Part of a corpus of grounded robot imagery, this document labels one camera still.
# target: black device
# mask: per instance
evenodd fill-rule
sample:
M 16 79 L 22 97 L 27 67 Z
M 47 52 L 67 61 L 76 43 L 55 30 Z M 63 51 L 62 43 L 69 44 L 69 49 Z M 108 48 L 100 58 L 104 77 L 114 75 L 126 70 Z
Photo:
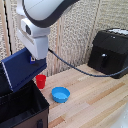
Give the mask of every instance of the black device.
M 128 31 L 109 29 L 99 31 L 93 40 L 88 66 L 106 75 L 114 74 L 128 66 Z M 128 70 L 113 76 L 119 79 Z
M 48 128 L 49 103 L 31 80 L 17 92 L 0 63 L 0 128 Z

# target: wicker backdrop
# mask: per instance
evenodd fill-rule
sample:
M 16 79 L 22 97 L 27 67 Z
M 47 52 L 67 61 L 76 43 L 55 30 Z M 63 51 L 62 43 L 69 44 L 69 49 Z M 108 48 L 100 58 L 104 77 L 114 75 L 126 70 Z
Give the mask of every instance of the wicker backdrop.
M 19 51 L 24 46 L 16 35 L 16 1 L 10 0 L 10 6 L 15 46 L 16 51 Z M 51 26 L 49 47 L 70 64 L 78 66 L 88 61 L 96 33 L 115 27 L 128 29 L 127 0 L 80 0 L 67 15 Z M 43 71 L 47 76 L 69 69 L 50 53 L 47 56 L 47 64 L 47 69 Z

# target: blue plastic bowl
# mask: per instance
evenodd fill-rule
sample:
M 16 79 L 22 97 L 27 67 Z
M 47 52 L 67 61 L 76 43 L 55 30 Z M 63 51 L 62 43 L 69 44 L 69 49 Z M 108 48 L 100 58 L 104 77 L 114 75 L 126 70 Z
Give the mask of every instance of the blue plastic bowl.
M 58 103 L 65 103 L 70 96 L 68 89 L 64 87 L 55 87 L 52 89 L 53 100 Z

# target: black cable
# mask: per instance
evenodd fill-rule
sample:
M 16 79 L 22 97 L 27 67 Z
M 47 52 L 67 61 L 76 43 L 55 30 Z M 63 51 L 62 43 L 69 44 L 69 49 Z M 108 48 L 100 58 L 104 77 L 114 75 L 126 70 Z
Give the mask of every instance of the black cable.
M 118 75 L 122 72 L 124 72 L 126 69 L 128 69 L 128 67 L 122 69 L 121 71 L 117 72 L 117 73 L 114 73 L 114 74 L 110 74 L 110 75 L 93 75 L 93 74 L 89 74 L 87 72 L 84 72 L 76 67 L 74 67 L 73 65 L 67 63 L 66 61 L 64 61 L 62 58 L 60 58 L 58 55 L 56 55 L 56 53 L 54 51 L 52 51 L 51 49 L 48 49 L 48 51 L 50 51 L 52 54 L 54 54 L 58 59 L 60 59 L 62 62 L 64 62 L 65 64 L 67 64 L 68 66 L 70 66 L 71 68 L 74 68 L 75 70 L 83 73 L 83 74 L 86 74 L 86 75 L 89 75 L 89 76 L 93 76 L 93 77 L 111 77 L 111 76 L 115 76 L 115 75 Z

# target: black storage box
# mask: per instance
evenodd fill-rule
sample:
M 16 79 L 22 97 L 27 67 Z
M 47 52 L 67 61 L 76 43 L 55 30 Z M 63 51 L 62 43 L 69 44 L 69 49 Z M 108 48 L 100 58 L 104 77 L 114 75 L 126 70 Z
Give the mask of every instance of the black storage box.
M 0 128 L 48 128 L 49 104 L 35 83 L 31 80 L 13 93 L 0 72 L 0 88 L 6 86 L 0 96 Z
M 110 30 L 99 31 L 93 41 L 88 66 L 106 75 L 119 72 L 128 66 L 128 36 Z M 119 75 L 119 79 L 128 73 L 128 69 Z

